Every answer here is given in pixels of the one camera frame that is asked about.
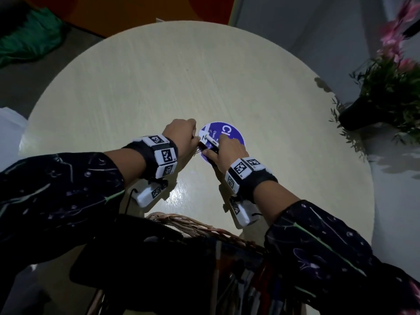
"round wooden table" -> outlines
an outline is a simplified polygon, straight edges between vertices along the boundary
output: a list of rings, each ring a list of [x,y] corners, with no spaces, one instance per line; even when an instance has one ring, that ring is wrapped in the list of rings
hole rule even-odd
[[[119,33],[78,56],[36,104],[21,156],[106,151],[161,133],[174,118],[234,125],[250,155],[279,182],[370,241],[370,168],[331,118],[332,93],[270,41],[224,25],[177,21]],[[240,234],[222,208],[213,169],[193,157],[170,196],[152,211],[174,212]],[[249,227],[262,243],[263,221]]]

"purple circular card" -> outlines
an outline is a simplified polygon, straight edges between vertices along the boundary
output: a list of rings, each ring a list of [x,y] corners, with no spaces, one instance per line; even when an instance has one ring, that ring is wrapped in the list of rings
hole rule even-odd
[[[239,140],[241,144],[245,146],[244,138],[242,137],[239,130],[237,130],[234,126],[232,126],[231,124],[228,124],[227,122],[221,122],[221,121],[210,122],[206,126],[201,128],[201,130],[208,131],[210,133],[210,136],[212,136],[213,139],[216,141],[219,141],[220,135],[228,135],[230,139],[236,138]],[[210,148],[212,147],[212,144],[207,142],[206,146]],[[208,162],[206,157],[204,157],[203,155],[201,155],[201,157],[206,162]]]

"hand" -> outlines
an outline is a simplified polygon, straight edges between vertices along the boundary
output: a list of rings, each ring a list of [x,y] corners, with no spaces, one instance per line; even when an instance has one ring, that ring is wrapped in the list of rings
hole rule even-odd
[[[245,146],[238,139],[230,139],[224,134],[219,137],[219,154],[210,149],[203,150],[202,154],[212,160],[223,174],[238,158],[249,157]]]
[[[165,127],[162,135],[170,138],[178,147],[178,158],[182,158],[197,149],[200,137],[195,137],[195,119],[174,119]]]

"potted plant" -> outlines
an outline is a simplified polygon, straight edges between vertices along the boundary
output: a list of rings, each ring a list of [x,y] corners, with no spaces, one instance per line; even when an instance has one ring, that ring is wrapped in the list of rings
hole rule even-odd
[[[368,61],[365,71],[350,74],[361,90],[359,98],[340,113],[344,129],[385,122],[420,143],[420,65],[404,58],[402,51],[403,40],[420,30],[420,20],[404,32],[402,27],[419,10],[420,3],[405,0],[397,18],[383,29],[378,56]]]

